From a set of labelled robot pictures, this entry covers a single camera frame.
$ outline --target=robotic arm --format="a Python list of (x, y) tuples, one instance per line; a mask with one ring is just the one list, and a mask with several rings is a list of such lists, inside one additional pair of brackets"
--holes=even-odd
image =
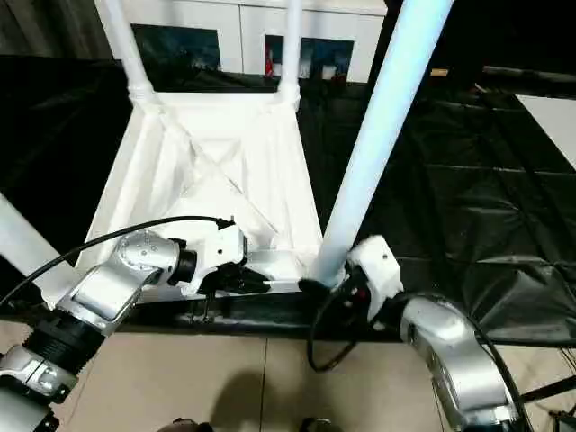
[[(136, 231), (121, 238), (104, 263), (89, 270), (22, 344), (0, 360), (0, 432), (53, 432), (51, 403), (62, 403), (77, 375), (104, 340), (122, 324), (144, 285), (202, 279), (230, 263), (243, 264), (246, 240), (236, 225), (185, 248), (182, 240)], [(352, 249), (349, 271), (361, 272), (368, 322), (401, 290), (400, 268), (382, 237)], [(456, 309), (423, 298), (409, 300), (400, 335), (426, 361), (454, 430), (507, 430), (518, 414), (493, 358)]]
[[(400, 267), (381, 236), (348, 254), (349, 272), (360, 269), (368, 290), (368, 322), (402, 291)], [(519, 415), (494, 358), (474, 327), (454, 306), (424, 297), (407, 301), (401, 339), (415, 348), (432, 375), (434, 390), (453, 430), (509, 430)]]
[(122, 324), (144, 285), (199, 286), (219, 267), (246, 259), (246, 240), (233, 224), (191, 250), (185, 246), (147, 230), (120, 238), (108, 260), (58, 302), (52, 318), (0, 360), (0, 432), (57, 429), (50, 404), (70, 394), (78, 373)]

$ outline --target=cabinet door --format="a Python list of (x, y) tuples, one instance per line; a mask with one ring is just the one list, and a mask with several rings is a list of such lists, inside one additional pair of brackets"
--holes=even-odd
[[(270, 61), (271, 57), (281, 57), (277, 52), (270, 52), (271, 42), (278, 46), (278, 43), (275, 43), (277, 38), (270, 36), (284, 36), (285, 16), (285, 9), (240, 7), (245, 74), (263, 75), (266, 61)], [(347, 81), (365, 83), (370, 75), (382, 24), (383, 16), (303, 11), (301, 53), (305, 57), (304, 61), (310, 62), (310, 57), (317, 57), (316, 53), (306, 52), (311, 49), (308, 40), (319, 40), (324, 51), (329, 50), (327, 42), (348, 41), (350, 44), (339, 44), (333, 50), (337, 51), (337, 56), (342, 56), (349, 52), (351, 47), (347, 61)], [(309, 65), (301, 64), (301, 74), (308, 69)]]
[[(112, 53), (119, 57), (101, 2), (96, 0), (96, 6)], [(239, 6), (187, 0), (122, 0), (122, 4), (143, 59), (242, 72)]]

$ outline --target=black cable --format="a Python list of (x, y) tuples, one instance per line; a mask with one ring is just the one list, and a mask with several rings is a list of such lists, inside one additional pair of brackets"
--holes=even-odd
[(566, 363), (566, 365), (570, 369), (570, 372), (572, 373), (572, 375), (575, 375), (576, 374), (576, 363), (574, 362), (573, 357), (569, 356), (563, 348), (560, 348), (560, 354), (561, 354), (564, 362)]
[(332, 357), (329, 361), (325, 364), (318, 365), (316, 360), (314, 359), (314, 340), (316, 339), (316, 333), (318, 331), (318, 326), (320, 325), (324, 314), (328, 310), (328, 308), (334, 303), (335, 300), (340, 298), (341, 296), (348, 295), (352, 292), (352, 290), (356, 287), (358, 283), (357, 277), (351, 275), (348, 279), (346, 279), (340, 286), (334, 288), (324, 300), (324, 302), (320, 305), (318, 310), (316, 311), (316, 316), (314, 317), (314, 321), (310, 326), (310, 332), (308, 334), (308, 338), (306, 339), (306, 357), (308, 358), (308, 364), (310, 367), (318, 373), (327, 372), (334, 369), (336, 366), (344, 360), (344, 358), (350, 354), (356, 345), (358, 344), (358, 339), (354, 338), (348, 342), (348, 344), (342, 348), (342, 350)]
[(139, 223), (137, 225), (132, 225), (127, 228), (118, 229), (117, 231), (111, 232), (109, 234), (105, 234), (103, 236), (93, 238), (90, 241), (87, 241), (83, 245), (73, 247), (65, 254), (57, 256), (56, 258), (52, 259), (42, 267), (34, 270), (29, 276), (27, 276), (23, 281), (18, 283), (7, 295), (5, 295), (2, 300), (0, 300), (0, 308), (4, 306), (4, 304), (16, 293), (18, 293), (23, 287), (27, 284), (32, 282), (37, 277), (44, 275), (48, 272), (52, 267), (57, 266), (65, 259), (72, 257), (76, 254), (79, 254), (85, 249), (91, 248), (92, 246), (98, 245), (100, 243), (104, 243), (105, 241), (115, 239), (117, 237), (123, 236), (124, 234), (130, 234), (131, 232), (144, 230), (145, 228), (155, 227), (157, 225), (163, 225), (165, 223), (172, 223), (172, 222), (180, 222), (180, 221), (206, 221), (206, 222), (214, 222), (218, 225), (219, 230), (226, 228), (232, 225), (234, 222), (219, 218), (211, 218), (209, 216), (174, 216), (171, 218), (164, 218), (164, 219), (156, 219), (156, 220), (149, 220), (148, 222)]

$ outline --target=black plastic sheet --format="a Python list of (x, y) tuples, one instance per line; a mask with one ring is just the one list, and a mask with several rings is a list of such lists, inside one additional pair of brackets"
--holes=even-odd
[[(0, 190), (58, 250), (81, 243), (130, 113), (113, 63), (0, 58)], [(149, 70), (159, 91), (262, 92), (276, 82)], [(325, 228), (369, 88), (306, 83), (298, 121)], [(576, 341), (576, 175), (513, 95), (420, 90), (358, 239), (383, 234), (405, 289), (460, 302), (498, 341)], [(3, 290), (18, 280), (1, 269)], [(13, 313), (30, 316), (36, 295)], [(305, 335), (317, 303), (304, 293), (138, 307), (124, 329)], [(332, 338), (349, 336), (334, 318)], [(391, 340), (393, 330), (364, 339)]]

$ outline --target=white cabinet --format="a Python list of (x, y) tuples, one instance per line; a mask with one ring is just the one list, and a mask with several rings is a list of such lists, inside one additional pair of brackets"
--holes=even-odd
[[(105, 8), (100, 4), (102, 0), (95, 2), (112, 52), (119, 57)], [(218, 67), (224, 72), (264, 75), (266, 58), (270, 55), (266, 51), (266, 37), (275, 36), (277, 41), (278, 36), (284, 36), (285, 0), (122, 0), (122, 3), (139, 46), (149, 45), (149, 39), (155, 38), (156, 28), (176, 28), (179, 33), (182, 29), (212, 31), (217, 35), (214, 51), (220, 57)], [(317, 57), (316, 53), (311, 53), (311, 44), (319, 43), (325, 50), (332, 41), (346, 41), (344, 45), (333, 44), (340, 51), (345, 46), (346, 80), (366, 82), (387, 11), (383, 0), (303, 0), (302, 6), (302, 54), (308, 56), (304, 62), (312, 62), (311, 57)], [(151, 35), (148, 42), (141, 40), (142, 35)], [(157, 39), (162, 37), (163, 33), (159, 31)], [(191, 40), (181, 36), (173, 39), (184, 41), (183, 45)], [(198, 43), (193, 50), (207, 50), (204, 42), (200, 42), (203, 47)], [(282, 53), (277, 52), (280, 50), (275, 49), (277, 59), (282, 57)], [(171, 51), (166, 56), (173, 58), (175, 53)]]

